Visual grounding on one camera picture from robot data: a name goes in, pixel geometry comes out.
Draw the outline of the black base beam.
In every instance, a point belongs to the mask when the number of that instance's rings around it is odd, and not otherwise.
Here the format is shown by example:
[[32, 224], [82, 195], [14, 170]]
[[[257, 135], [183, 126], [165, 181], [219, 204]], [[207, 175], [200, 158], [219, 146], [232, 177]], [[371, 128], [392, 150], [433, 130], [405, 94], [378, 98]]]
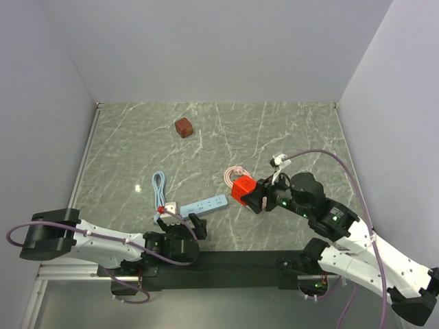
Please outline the black base beam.
[[141, 281], [146, 291], [276, 287], [298, 289], [299, 276], [320, 276], [322, 269], [301, 250], [201, 252], [187, 266], [171, 265], [148, 256], [124, 262], [110, 271], [126, 281]]

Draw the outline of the dark red cube adapter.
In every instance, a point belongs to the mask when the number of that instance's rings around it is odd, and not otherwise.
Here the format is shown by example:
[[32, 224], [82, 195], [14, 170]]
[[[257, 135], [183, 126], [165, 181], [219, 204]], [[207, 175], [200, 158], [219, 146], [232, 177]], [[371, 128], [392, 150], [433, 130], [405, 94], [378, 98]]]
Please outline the dark red cube adapter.
[[186, 138], [193, 133], [193, 126], [186, 117], [175, 122], [175, 129], [181, 138]]

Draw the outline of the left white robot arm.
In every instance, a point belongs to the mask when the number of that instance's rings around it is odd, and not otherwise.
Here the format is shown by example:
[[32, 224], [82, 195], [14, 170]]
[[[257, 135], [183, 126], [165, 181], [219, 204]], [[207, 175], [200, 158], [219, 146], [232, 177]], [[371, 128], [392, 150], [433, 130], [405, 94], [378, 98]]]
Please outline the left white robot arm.
[[76, 258], [115, 269], [121, 275], [133, 273], [138, 266], [159, 263], [186, 266], [200, 255], [199, 242], [206, 239], [206, 220], [189, 214], [189, 223], [158, 220], [157, 232], [124, 233], [101, 228], [79, 218], [74, 208], [40, 212], [27, 223], [27, 234], [20, 257], [47, 261]]

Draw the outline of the red cube socket adapter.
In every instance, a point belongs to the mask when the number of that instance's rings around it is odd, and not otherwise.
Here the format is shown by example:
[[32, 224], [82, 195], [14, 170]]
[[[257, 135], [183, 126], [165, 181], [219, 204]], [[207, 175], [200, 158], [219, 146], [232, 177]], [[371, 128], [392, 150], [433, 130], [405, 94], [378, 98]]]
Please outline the red cube socket adapter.
[[250, 176], [242, 175], [233, 182], [230, 196], [240, 204], [247, 206], [247, 203], [242, 199], [242, 197], [253, 192], [253, 190], [256, 188], [256, 185], [257, 182]]

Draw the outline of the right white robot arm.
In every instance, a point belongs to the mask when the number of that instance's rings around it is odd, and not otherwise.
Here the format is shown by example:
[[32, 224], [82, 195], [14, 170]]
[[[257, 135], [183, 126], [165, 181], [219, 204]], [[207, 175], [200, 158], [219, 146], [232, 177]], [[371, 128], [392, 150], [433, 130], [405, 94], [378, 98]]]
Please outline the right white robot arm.
[[279, 206], [308, 221], [318, 237], [303, 250], [306, 272], [341, 275], [384, 297], [405, 321], [426, 324], [437, 302], [438, 268], [402, 254], [352, 210], [328, 198], [311, 173], [281, 173], [276, 181], [243, 175], [234, 181], [231, 195], [255, 213]]

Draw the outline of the blue power strip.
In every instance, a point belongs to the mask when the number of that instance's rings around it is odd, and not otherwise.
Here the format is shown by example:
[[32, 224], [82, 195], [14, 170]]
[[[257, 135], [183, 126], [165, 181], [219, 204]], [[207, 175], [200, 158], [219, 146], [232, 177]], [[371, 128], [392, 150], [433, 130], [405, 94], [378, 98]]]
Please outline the blue power strip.
[[201, 216], [208, 212], [216, 211], [227, 207], [228, 200], [224, 194], [203, 199], [192, 204], [187, 204], [180, 207], [180, 216], [183, 219], [188, 219], [189, 214], [193, 213], [197, 216]]

